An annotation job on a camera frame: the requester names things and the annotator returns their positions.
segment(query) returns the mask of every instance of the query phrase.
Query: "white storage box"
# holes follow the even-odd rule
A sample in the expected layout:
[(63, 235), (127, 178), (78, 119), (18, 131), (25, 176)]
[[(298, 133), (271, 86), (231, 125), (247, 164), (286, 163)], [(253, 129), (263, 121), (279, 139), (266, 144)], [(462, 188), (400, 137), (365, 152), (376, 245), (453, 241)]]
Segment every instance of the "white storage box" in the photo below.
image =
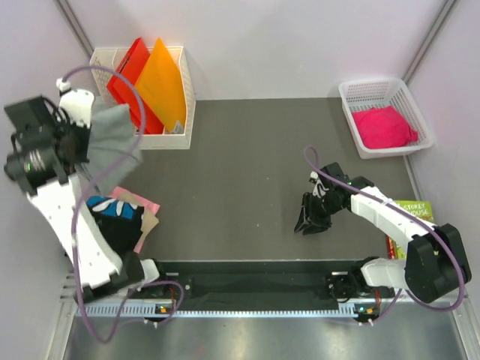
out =
[[(144, 135), (140, 142), (140, 148), (147, 149), (189, 149), (192, 138), (192, 130), (194, 128), (194, 114), (195, 114), (195, 93), (192, 81), (190, 78), (190, 71), (188, 70), (187, 57), (183, 46), (168, 46), (168, 51), (173, 58), (173, 61), (180, 69), (181, 81), (183, 83), (183, 90), (185, 94), (185, 103), (187, 105), (187, 118), (185, 120), (185, 131), (182, 134), (170, 134), (164, 132), (159, 135)], [(90, 59), (90, 65), (102, 65), (111, 69), (116, 69), (123, 57), (127, 53), (128, 48), (98, 48), (95, 49), (93, 56)], [(116, 105), (112, 95), (107, 90), (107, 83), (112, 77), (106, 71), (93, 70), (92, 71), (95, 83), (103, 101), (110, 106)]]
[[(407, 85), (401, 79), (374, 79), (343, 82), (338, 87), (342, 98), (343, 112), (352, 131), (353, 140), (360, 158), (386, 158), (408, 155), (434, 144), (431, 132), (420, 113)], [(352, 113), (392, 105), (418, 132), (418, 141), (400, 148), (367, 148), (357, 130)]]

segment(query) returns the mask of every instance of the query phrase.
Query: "red folder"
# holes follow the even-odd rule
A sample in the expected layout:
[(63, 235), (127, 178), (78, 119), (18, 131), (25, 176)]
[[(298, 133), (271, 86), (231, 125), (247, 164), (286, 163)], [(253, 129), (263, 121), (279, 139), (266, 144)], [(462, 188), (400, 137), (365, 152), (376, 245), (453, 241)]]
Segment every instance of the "red folder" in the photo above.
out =
[[(145, 63), (149, 59), (150, 52), (143, 43), (141, 37), (136, 39), (130, 49), (121, 60), (120, 65), (116, 71), (127, 78), (135, 85), (138, 77), (142, 73)], [(124, 84), (119, 78), (112, 76), (112, 79), (106, 85), (106, 88), (112, 94), (115, 101), (119, 104), (128, 104), (130, 106), (130, 116), (136, 128), (140, 128), (140, 107), (137, 103), (134, 93)], [(164, 125), (150, 110), (147, 104), (143, 102), (146, 114), (146, 128), (145, 134), (162, 134), (164, 132)]]

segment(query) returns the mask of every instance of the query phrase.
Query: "book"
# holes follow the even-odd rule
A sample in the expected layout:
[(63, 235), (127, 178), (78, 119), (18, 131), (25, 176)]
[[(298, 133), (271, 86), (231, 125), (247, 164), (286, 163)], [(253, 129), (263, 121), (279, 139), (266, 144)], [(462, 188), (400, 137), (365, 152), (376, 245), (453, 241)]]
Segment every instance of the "book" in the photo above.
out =
[[(432, 205), (429, 201), (410, 201), (410, 200), (395, 200), (404, 210), (410, 214), (415, 215), (425, 221), (434, 222), (434, 213), (432, 212)], [(395, 240), (387, 236), (387, 251), (389, 259), (406, 259), (407, 249), (399, 247)]]
[(182, 74), (160, 38), (135, 83), (135, 89), (169, 133), (184, 133), (187, 105)]

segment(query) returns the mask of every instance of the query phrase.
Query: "book cover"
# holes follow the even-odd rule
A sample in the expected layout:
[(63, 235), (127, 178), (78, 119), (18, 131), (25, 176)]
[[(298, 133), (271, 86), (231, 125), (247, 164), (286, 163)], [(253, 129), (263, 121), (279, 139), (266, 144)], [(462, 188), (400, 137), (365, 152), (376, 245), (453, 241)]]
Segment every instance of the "book cover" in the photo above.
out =
[[(429, 201), (411, 201), (411, 200), (395, 200), (403, 209), (410, 214), (415, 215), (425, 221), (434, 222), (434, 213), (432, 205)], [(407, 249), (402, 249), (395, 244), (395, 240), (387, 236), (387, 251), (389, 259), (405, 259), (407, 258)]]

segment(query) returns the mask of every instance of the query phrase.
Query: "orange folder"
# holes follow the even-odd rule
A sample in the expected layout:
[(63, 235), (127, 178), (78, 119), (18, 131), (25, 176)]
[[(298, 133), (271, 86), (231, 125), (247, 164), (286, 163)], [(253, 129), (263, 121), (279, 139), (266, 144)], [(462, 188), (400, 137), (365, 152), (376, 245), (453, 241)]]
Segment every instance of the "orange folder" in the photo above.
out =
[(186, 106), (180, 70), (159, 38), (135, 89), (172, 134), (183, 134)]
[[(142, 70), (149, 60), (150, 52), (143, 43), (141, 37), (133, 42), (125, 57), (120, 61), (116, 71), (127, 78), (132, 84), (135, 84), (142, 73)], [(137, 103), (134, 93), (119, 78), (112, 76), (112, 79), (106, 85), (106, 88), (112, 94), (115, 101), (119, 104), (128, 104), (130, 106), (130, 116), (136, 128), (140, 128), (140, 107)], [(164, 125), (158, 117), (152, 112), (149, 106), (143, 101), (146, 114), (145, 134), (162, 134)]]

